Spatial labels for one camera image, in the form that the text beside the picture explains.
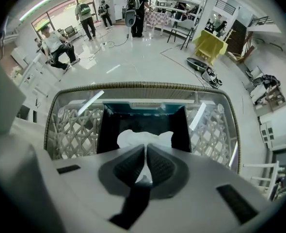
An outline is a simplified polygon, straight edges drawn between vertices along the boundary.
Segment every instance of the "staircase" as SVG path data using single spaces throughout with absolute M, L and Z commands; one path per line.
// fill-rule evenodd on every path
M 246 27 L 239 21 L 235 21 L 232 29 L 234 30 L 227 40 L 227 51 L 231 53 L 242 54 L 246 35 Z

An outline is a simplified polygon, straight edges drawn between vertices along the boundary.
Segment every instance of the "white floor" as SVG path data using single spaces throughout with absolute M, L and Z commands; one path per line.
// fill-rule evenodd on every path
M 68 72 L 62 75 L 60 82 L 55 86 L 60 89 L 106 82 L 120 81 L 155 81 L 185 83 L 202 86 L 202 82 L 195 76 L 194 70 L 188 67 L 186 58 L 193 55 L 194 45 L 180 50 L 182 39 L 171 37 L 167 43 L 168 34 L 160 36 L 155 31 L 151 38 L 150 29 L 144 32 L 144 38 L 133 38 L 129 34 L 128 41 L 118 47 L 112 47 L 125 42 L 128 28 L 115 26 L 111 31 L 104 27 L 97 27 L 97 38 L 94 41 L 85 41 L 80 38 L 74 42 L 75 52 L 81 61 L 75 64 Z M 233 103 L 241 135 L 242 158 L 241 163 L 264 163 L 266 150 L 260 136 L 259 125 L 248 92 L 241 81 L 219 58 L 215 60 L 213 68 L 218 78 L 222 80 L 221 87 Z M 47 98 L 47 108 L 56 91 L 51 91 Z M 242 168 L 241 174 L 250 177 L 250 170 Z

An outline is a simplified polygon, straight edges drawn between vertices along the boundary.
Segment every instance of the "white cloth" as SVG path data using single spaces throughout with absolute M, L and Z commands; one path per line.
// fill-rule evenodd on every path
M 153 144 L 159 144 L 166 147 L 171 147 L 171 138 L 172 138 L 173 132 L 168 131 L 165 133 L 162 133 L 160 135 L 151 134 L 149 132 L 139 132 L 135 133 L 132 130 L 125 130 L 121 132 L 117 138 L 117 144 L 120 148 L 127 147 L 129 145 L 139 145 L 144 144 L 145 145 L 145 160 L 144 160 L 144 166 L 136 180 L 136 182 L 139 182 L 144 176 L 146 176 L 150 182 L 153 182 L 152 174 L 147 166 L 146 162 L 146 146 L 149 143 Z
M 49 49 L 52 53 L 58 49 L 62 45 L 60 41 L 61 34 L 58 31 L 50 32 L 49 38 L 45 38 L 42 42 L 42 46 L 44 49 Z
M 172 131 L 168 131 L 160 135 L 155 135 L 149 132 L 135 133 L 132 130 L 125 130 L 119 134 L 117 138 L 117 144 L 120 148 L 139 144 L 145 144 L 145 146 L 147 146 L 149 143 L 171 147 L 172 135 Z

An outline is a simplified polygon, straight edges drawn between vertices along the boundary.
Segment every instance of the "box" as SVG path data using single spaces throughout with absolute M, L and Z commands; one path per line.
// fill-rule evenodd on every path
M 172 131 L 172 148 L 191 152 L 191 142 L 183 104 L 163 103 L 160 107 L 132 108 L 129 103 L 103 103 L 97 154 L 119 149 L 118 135 L 125 130 L 160 135 Z

